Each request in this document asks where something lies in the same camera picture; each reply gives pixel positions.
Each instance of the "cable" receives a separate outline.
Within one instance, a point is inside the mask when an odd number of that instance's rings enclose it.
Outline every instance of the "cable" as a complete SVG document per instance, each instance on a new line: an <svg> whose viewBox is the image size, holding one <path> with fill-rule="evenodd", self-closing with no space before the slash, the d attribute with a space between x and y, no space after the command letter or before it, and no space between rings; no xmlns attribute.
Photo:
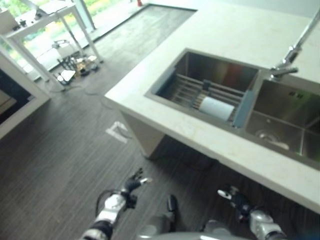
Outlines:
<svg viewBox="0 0 320 240"><path fill-rule="evenodd" d="M96 200L96 203L95 203L95 217L97 217L98 214L99 214L99 205L100 205L101 199L102 199L106 194L112 194L112 193L114 193L114 192L116 192L115 189L106 189L106 190L104 190L104 191L102 191L102 192L100 193L100 195L98 196L98 198L97 198L97 200Z"/></svg>
<svg viewBox="0 0 320 240"><path fill-rule="evenodd" d="M99 96L100 92L87 92L87 88L83 89L84 94L88 95L88 96Z"/></svg>
<svg viewBox="0 0 320 240"><path fill-rule="evenodd" d="M49 90L49 89L48 89L48 84L49 84L49 82L50 82L50 81L44 81L44 88L45 88L49 93L63 93L63 92L68 92L68 91L70 91L71 89L77 89L77 88L81 88L81 89L82 89L82 86L80 86L80 85L66 85L63 90L60 90L60 91L52 91L52 90Z"/></svg>

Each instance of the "white table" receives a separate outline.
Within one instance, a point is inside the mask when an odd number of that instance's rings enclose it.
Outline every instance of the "white table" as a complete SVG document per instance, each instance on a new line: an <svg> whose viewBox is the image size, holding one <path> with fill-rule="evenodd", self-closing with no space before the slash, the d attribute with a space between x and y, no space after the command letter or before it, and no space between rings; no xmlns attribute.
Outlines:
<svg viewBox="0 0 320 240"><path fill-rule="evenodd" d="M320 171L145 96L185 49L270 68L311 19L208 2L143 59L105 97L145 156L164 135L320 213ZM298 77L319 84L320 25L294 62Z"/></svg>
<svg viewBox="0 0 320 240"><path fill-rule="evenodd" d="M11 45L36 71L38 71L38 73L40 74L40 76L43 80L52 81L54 86L60 90L64 89L63 86L60 83L58 83L56 78L41 63L39 63L38 60L31 54L31 52L24 46L24 44L22 43L22 39L25 36L27 36L31 33L34 33L41 28L44 28L49 23L60 19L62 21L62 23L64 24L65 28L68 30L72 39L76 43L81 54L84 54L84 51L81 48L78 41L76 40L75 36L73 35L71 28L69 27L69 25L67 24L67 22L64 19L64 16L68 15L68 14L74 15L78 25L80 26L82 32L84 33L84 36L85 36L86 40L88 41L89 46L92 48L94 54L96 55L97 59L100 62L103 62L103 59L99 55L99 53L94 45L94 42L91 40L91 38L86 30L86 27L81 20L81 17L78 13L78 10L77 10L75 4L66 3L65 8L62 8L62 9L58 10L57 12L52 13L48 16L43 16L39 20L35 20L32 25L28 25L27 27L22 27L22 28L18 29L17 31L11 31L7 34L2 35L3 39L9 45Z"/></svg>

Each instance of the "paper towel roll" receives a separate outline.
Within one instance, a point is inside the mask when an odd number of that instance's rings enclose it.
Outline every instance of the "paper towel roll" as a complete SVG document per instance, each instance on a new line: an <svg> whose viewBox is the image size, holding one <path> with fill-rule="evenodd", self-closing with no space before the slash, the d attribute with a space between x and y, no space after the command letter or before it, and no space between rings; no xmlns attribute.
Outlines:
<svg viewBox="0 0 320 240"><path fill-rule="evenodd" d="M199 107L200 112L219 118L223 121L227 121L229 119L234 109L234 106L209 96L206 96L203 99Z"/></svg>

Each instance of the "wall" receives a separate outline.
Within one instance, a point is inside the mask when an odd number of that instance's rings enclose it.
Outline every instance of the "wall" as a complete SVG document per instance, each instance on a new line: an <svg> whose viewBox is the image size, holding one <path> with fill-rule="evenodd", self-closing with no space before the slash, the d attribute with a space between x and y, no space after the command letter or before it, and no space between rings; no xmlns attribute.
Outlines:
<svg viewBox="0 0 320 240"><path fill-rule="evenodd" d="M320 8L320 0L149 0L149 3L199 9L209 1L278 11L311 18Z"/></svg>

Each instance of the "faucet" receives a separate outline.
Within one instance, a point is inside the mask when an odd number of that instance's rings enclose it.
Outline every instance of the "faucet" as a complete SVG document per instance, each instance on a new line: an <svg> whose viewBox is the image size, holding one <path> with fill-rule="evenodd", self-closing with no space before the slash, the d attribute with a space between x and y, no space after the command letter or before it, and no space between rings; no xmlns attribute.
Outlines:
<svg viewBox="0 0 320 240"><path fill-rule="evenodd" d="M316 27L318 22L320 22L320 8L314 15L309 25L306 26L306 28L304 29L298 42L295 45L290 46L289 51L284 57L284 59L282 59L282 61L278 65L273 66L270 69L270 81L278 82L284 75L298 72L297 67L290 66L301 52L302 44L307 40L307 38L309 37L313 29Z"/></svg>

